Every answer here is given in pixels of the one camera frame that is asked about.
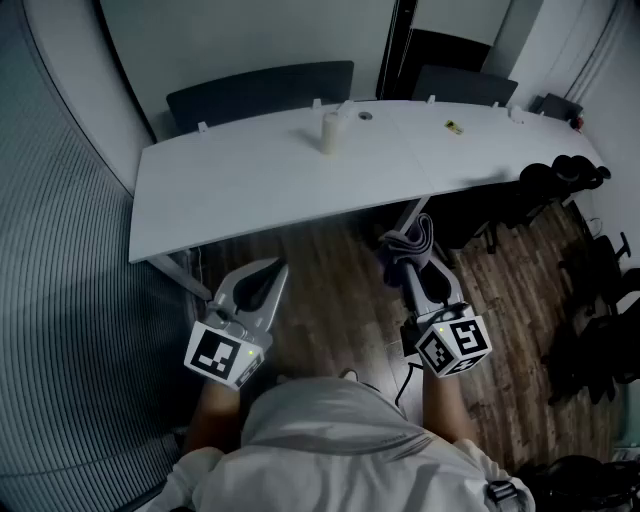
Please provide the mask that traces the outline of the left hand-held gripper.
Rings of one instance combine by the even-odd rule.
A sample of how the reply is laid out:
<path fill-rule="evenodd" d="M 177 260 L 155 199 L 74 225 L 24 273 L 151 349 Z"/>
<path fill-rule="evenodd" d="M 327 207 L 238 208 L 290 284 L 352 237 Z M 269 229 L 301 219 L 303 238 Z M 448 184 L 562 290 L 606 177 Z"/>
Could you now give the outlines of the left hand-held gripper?
<path fill-rule="evenodd" d="M 264 363 L 271 325 L 288 278 L 279 258 L 256 260 L 228 273 L 204 321 L 194 323 L 184 365 L 239 390 Z"/>

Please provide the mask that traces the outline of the black office chair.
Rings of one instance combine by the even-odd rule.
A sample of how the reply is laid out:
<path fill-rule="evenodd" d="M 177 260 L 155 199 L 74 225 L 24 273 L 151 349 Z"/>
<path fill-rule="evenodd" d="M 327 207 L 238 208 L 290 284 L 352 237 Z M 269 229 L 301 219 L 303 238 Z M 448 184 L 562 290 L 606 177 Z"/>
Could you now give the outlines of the black office chair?
<path fill-rule="evenodd" d="M 554 406 L 583 389 L 592 404 L 613 400 L 618 384 L 640 379 L 640 268 L 621 269 L 632 255 L 624 233 L 616 249 L 601 235 L 572 245 L 558 268 L 572 286 L 565 323 L 541 358 Z"/>
<path fill-rule="evenodd" d="M 640 512 L 640 462 L 569 455 L 528 463 L 516 476 L 531 491 L 536 512 Z"/>
<path fill-rule="evenodd" d="M 424 209 L 443 249 L 462 249 L 473 238 L 486 237 L 487 252 L 498 245 L 500 223 L 512 229 L 528 225 L 546 206 L 583 190 L 593 190 L 611 177 L 605 166 L 588 158 L 560 155 L 551 165 L 526 166 L 516 181 L 475 186 L 431 197 Z"/>

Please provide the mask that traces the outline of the small white cup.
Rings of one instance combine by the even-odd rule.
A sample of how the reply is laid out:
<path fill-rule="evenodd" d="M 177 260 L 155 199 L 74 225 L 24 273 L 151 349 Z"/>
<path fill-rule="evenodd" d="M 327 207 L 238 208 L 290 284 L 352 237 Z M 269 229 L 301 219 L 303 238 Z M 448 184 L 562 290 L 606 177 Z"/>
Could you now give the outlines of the small white cup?
<path fill-rule="evenodd" d="M 321 126 L 321 151 L 325 155 L 333 154 L 338 145 L 341 130 L 341 118 L 337 111 L 324 114 Z"/>

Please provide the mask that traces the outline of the person's left forearm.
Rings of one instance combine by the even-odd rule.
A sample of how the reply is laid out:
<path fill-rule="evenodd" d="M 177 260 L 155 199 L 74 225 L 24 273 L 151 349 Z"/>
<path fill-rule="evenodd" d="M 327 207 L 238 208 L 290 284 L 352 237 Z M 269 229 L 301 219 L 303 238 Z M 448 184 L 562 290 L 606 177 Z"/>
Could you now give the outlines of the person's left forearm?
<path fill-rule="evenodd" d="M 230 453 L 240 446 L 242 425 L 241 393 L 208 380 L 187 429 L 183 454 L 202 448 Z"/>

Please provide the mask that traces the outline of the person's right forearm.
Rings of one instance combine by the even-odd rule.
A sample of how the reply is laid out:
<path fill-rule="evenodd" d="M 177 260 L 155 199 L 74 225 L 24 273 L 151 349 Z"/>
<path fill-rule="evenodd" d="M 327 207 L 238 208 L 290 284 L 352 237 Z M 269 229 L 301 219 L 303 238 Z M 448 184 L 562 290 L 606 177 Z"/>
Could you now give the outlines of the person's right forearm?
<path fill-rule="evenodd" d="M 444 440 L 469 440 L 477 444 L 477 431 L 465 406 L 457 376 L 438 378 L 431 370 L 423 373 L 423 427 Z"/>

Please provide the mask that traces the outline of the person's white shirt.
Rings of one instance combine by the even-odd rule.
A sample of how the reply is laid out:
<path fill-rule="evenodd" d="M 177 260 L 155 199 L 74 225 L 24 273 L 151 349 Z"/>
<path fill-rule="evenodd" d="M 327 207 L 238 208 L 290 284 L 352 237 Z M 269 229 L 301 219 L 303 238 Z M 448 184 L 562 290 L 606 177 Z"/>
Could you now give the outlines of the person's white shirt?
<path fill-rule="evenodd" d="M 178 460 L 149 512 L 497 512 L 490 482 L 526 485 L 475 443 L 409 422 L 355 372 L 287 379 L 262 394 L 238 449 Z"/>

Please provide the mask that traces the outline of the long dark desk divider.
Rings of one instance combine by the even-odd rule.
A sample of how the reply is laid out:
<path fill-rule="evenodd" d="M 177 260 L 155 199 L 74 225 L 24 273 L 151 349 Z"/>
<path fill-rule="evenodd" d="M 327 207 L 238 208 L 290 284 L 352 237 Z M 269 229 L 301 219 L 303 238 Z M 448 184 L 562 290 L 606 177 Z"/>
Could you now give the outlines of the long dark desk divider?
<path fill-rule="evenodd" d="M 203 122 L 209 127 L 310 107 L 314 101 L 349 99 L 354 63 L 326 61 L 267 68 L 198 84 L 167 95 L 182 134 Z"/>

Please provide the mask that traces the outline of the white desk leg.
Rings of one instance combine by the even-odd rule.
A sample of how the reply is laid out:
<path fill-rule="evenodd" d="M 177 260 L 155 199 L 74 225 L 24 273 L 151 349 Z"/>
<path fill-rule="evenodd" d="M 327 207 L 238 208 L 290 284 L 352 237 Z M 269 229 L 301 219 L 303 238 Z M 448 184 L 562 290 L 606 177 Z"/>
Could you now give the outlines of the white desk leg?
<path fill-rule="evenodd" d="M 148 263 L 196 297 L 210 301 L 211 291 L 168 255 L 149 258 Z"/>
<path fill-rule="evenodd" d="M 422 196 L 410 200 L 398 218 L 394 226 L 395 230 L 405 233 L 410 228 L 416 217 L 421 213 L 428 200 L 429 196 Z"/>

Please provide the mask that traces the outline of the short dark desk divider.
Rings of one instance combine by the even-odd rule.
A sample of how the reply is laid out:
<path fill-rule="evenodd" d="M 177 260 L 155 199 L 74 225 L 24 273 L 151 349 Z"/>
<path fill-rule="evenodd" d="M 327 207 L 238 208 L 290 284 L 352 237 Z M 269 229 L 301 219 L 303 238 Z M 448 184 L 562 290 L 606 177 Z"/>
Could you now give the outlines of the short dark desk divider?
<path fill-rule="evenodd" d="M 516 81 L 495 75 L 450 67 L 425 65 L 418 76 L 411 99 L 504 107 L 518 87 Z"/>

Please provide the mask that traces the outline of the grey purple cloth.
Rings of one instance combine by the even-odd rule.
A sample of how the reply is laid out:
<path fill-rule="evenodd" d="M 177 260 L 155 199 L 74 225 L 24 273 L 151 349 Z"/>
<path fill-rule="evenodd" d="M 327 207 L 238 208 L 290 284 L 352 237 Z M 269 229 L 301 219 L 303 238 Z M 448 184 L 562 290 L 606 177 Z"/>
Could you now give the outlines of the grey purple cloth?
<path fill-rule="evenodd" d="M 375 255 L 383 269 L 383 280 L 390 287 L 401 285 L 401 270 L 409 264 L 417 275 L 431 259 L 434 245 L 432 218 L 420 213 L 406 232 L 390 230 L 380 239 Z"/>

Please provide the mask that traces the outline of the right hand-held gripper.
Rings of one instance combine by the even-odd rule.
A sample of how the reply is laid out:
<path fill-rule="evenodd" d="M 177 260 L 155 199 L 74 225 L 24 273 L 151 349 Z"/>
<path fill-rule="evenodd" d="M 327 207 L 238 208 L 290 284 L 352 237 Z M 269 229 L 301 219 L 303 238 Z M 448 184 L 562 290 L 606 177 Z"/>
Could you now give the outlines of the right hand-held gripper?
<path fill-rule="evenodd" d="M 425 314 L 413 315 L 404 323 L 402 342 L 406 356 L 417 354 L 436 377 L 444 378 L 470 370 L 491 353 L 492 345 L 483 318 L 462 302 L 456 275 L 435 254 L 430 263 L 436 296 L 449 306 L 429 313 L 430 302 L 419 273 L 412 263 L 402 262 L 405 304 L 412 313 Z"/>

